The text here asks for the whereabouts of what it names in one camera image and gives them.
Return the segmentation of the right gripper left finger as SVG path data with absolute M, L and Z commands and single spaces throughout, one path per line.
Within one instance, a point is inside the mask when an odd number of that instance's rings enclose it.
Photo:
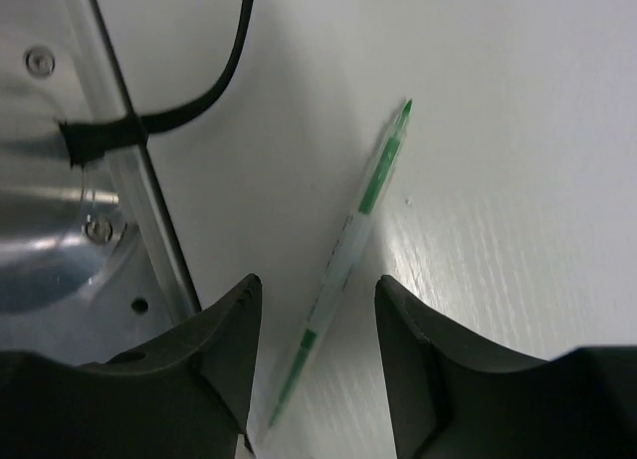
M 262 318 L 248 275 L 214 305 L 104 363 L 1 354 L 5 458 L 233 458 L 247 423 Z

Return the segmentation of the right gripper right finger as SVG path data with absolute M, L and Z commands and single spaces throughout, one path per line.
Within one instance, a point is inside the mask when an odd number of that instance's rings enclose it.
M 543 360 L 476 334 L 389 276 L 374 307 L 399 457 L 635 456 L 634 346 Z

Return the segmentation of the green pen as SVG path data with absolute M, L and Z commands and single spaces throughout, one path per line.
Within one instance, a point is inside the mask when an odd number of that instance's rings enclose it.
M 278 426 L 301 378 L 319 350 L 348 279 L 372 231 L 374 215 L 390 183 L 412 110 L 413 101 L 407 99 L 392 113 L 377 147 L 365 165 L 359 191 L 330 252 L 310 309 L 300 327 L 300 334 L 291 344 L 284 365 L 276 371 L 272 389 L 274 396 L 266 408 L 263 423 L 265 433 Z

